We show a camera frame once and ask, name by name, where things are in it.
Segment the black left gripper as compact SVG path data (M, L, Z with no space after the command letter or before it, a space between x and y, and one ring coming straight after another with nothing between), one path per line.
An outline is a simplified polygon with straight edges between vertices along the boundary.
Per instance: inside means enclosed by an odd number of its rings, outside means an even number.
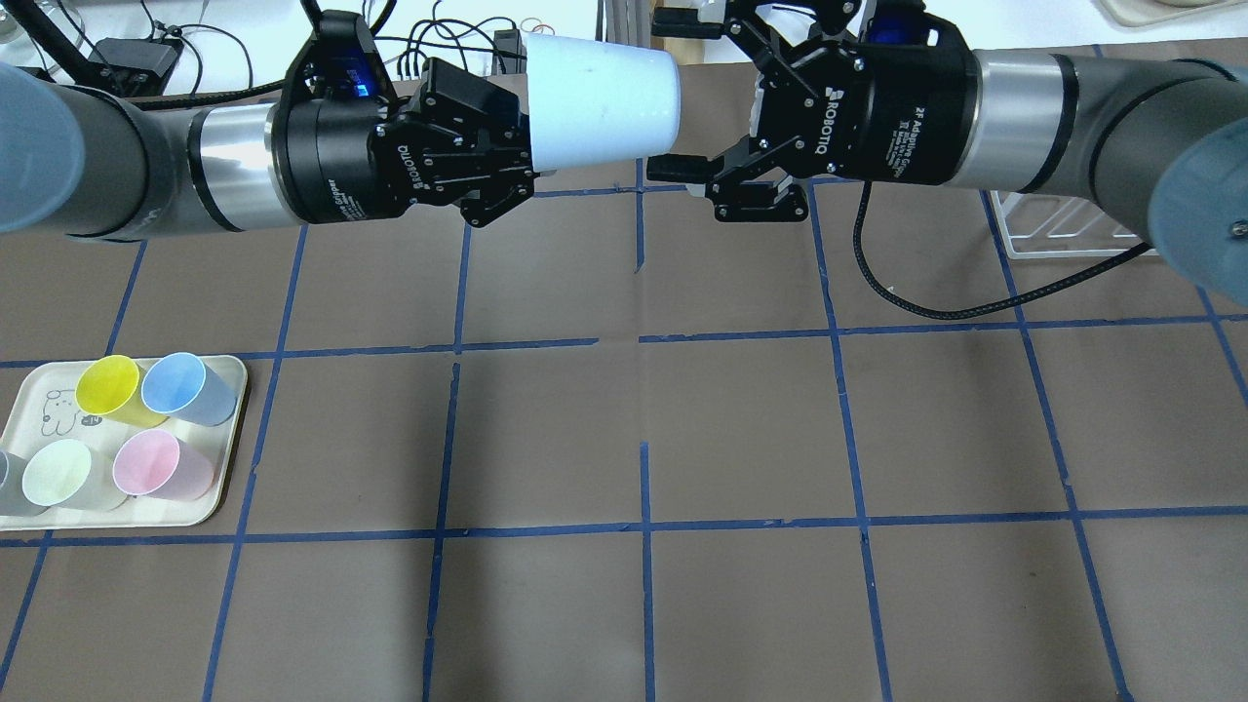
M394 219L417 204L451 206L474 229L494 224L535 192L539 171L512 156L431 156L414 195L393 172L382 139L406 119L457 137L485 130L528 147L529 116L518 94L441 57L429 57L406 97L281 99L268 110L271 179L285 214L310 225Z

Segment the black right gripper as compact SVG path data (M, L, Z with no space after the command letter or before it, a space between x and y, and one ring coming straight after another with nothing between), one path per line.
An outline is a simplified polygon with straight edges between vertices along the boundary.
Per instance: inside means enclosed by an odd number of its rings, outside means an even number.
M763 7L807 17L794 45ZM646 159L651 181L678 184L713 204L720 222L802 222L807 195L797 177L942 185L967 145L978 65L963 39L929 45L837 41L862 1L691 1L658 4L650 36L728 39L760 71L753 136L721 155Z

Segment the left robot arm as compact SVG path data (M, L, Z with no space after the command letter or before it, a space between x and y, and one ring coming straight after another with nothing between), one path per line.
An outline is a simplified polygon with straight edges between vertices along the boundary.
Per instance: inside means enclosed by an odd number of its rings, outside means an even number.
M396 219L485 226L533 195L514 92L433 59L411 97L306 86L272 105L147 112L2 66L2 232L136 244Z

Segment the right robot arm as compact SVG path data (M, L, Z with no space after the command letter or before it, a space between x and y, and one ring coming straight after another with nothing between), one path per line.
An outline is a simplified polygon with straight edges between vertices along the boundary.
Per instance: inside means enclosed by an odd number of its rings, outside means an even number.
M790 42L758 1L651 12L656 37L730 40L758 67L753 127L715 157L664 154L646 176L681 184L723 222L807 217L802 184L856 179L852 249L879 297L958 321L1030 304L1156 252L1192 284L1246 302L1244 67L1207 59L981 52L922 1L806 1ZM1138 244L1078 274L972 309L889 292L862 229L877 182L1078 197Z

